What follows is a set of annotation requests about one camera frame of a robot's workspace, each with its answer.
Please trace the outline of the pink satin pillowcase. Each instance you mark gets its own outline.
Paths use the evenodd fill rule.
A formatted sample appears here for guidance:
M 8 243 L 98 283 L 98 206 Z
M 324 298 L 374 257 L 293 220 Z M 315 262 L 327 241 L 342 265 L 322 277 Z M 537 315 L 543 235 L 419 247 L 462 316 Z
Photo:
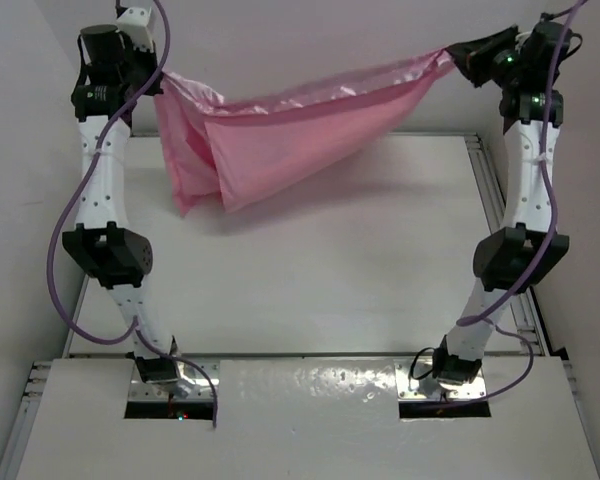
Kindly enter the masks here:
M 453 68 L 440 49 L 243 101 L 167 73 L 154 105 L 174 204 L 266 199 L 398 127 Z

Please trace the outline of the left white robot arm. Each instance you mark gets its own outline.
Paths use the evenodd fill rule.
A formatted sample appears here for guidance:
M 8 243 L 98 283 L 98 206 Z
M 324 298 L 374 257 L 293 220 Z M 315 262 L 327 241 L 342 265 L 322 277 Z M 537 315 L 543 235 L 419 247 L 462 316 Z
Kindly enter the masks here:
M 83 141 L 85 185 L 62 246 L 117 305 L 141 380 L 174 387 L 182 378 L 172 358 L 175 339 L 146 305 L 152 246 L 130 229 L 124 200 L 133 108 L 139 97 L 161 91 L 155 44 L 148 27 L 117 20 L 83 28 L 78 49 L 80 71 L 71 102 Z

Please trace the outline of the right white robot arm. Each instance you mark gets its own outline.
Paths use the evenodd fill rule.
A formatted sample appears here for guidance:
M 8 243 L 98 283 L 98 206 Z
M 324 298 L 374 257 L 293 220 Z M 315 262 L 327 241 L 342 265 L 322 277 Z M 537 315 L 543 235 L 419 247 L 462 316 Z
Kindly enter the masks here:
M 474 380 L 510 300 L 537 285 L 568 252 L 569 237 L 557 231 L 552 186 L 553 150 L 564 113 L 554 83 L 560 64 L 576 51 L 571 41 L 580 37 L 544 16 L 528 33 L 512 26 L 446 49 L 474 87 L 492 82 L 500 88 L 509 173 L 500 226 L 474 252 L 474 288 L 432 355 L 431 374 L 443 383 Z

